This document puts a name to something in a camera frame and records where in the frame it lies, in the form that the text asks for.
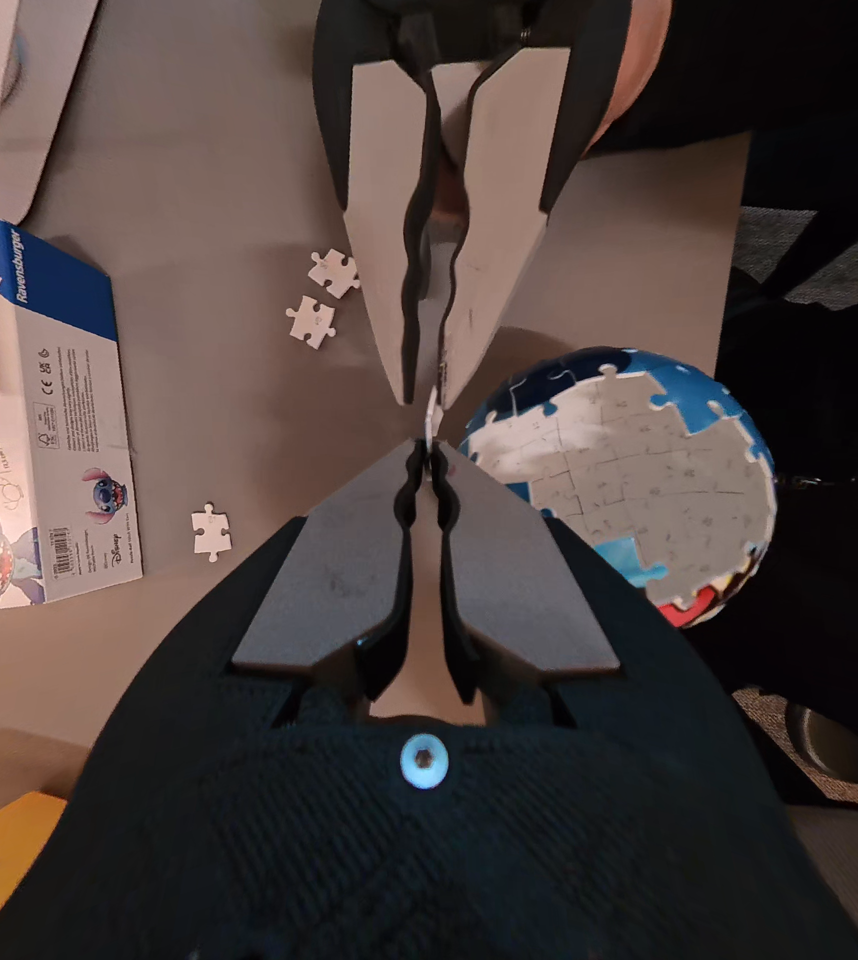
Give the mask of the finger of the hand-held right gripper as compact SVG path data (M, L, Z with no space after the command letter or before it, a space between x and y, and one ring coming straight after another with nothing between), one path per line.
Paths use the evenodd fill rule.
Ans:
M414 399L427 272L423 234L441 138L429 75L414 79L397 62L353 68L343 219L380 361L400 404Z
M489 65L467 100L467 226L440 327L438 402L450 409L495 336L543 239L543 186L570 49L524 47Z

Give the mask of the person's right forearm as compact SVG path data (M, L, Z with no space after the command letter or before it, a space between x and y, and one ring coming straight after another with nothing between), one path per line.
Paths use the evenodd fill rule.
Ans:
M590 150L663 149L858 109L858 1L675 1L662 54Z

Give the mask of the person's right hand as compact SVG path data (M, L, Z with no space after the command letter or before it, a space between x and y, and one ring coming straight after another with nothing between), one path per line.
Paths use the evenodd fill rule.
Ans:
M663 54L673 13L673 1L631 1L626 41L612 95L603 119L589 140L581 159L616 120L638 101Z

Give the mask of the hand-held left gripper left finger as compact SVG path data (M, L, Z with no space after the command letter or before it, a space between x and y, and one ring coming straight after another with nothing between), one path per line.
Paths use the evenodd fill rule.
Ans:
M311 510L233 654L247 673L375 701L406 658L426 446L403 442Z

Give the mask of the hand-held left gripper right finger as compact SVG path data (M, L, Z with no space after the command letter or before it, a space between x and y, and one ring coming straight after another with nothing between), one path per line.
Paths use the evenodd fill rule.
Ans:
M543 516L449 444L431 453L445 660L462 702L615 674L620 660Z

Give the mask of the single white puzzle piece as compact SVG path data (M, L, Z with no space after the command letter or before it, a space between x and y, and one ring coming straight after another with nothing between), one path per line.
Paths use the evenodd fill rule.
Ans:
M437 363L435 383L430 390L424 416L424 441L427 454L431 454L434 449L443 417L446 414L446 390L447 361L440 359Z

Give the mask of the printed cardboard puzzle box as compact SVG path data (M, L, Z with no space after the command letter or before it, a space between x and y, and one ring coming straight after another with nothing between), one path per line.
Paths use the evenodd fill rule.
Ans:
M0 609L142 574L111 281L0 221Z

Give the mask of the wooden document stand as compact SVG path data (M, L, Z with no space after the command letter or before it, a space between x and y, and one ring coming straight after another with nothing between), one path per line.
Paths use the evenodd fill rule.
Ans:
M97 1L0 1L0 219L27 215Z

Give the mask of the person's black clothing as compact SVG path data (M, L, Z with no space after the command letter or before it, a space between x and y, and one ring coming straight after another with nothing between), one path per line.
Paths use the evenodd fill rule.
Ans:
M789 803L858 803L858 110L749 149L716 378L775 467L774 537L744 598L692 631L727 690L756 689L793 759L749 727Z

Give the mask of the blue puzzle ball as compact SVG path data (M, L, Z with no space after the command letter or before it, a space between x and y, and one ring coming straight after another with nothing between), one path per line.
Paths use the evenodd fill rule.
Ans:
M676 628L716 617L773 538L758 427L726 386L662 354L589 347L520 371L472 415L459 451Z

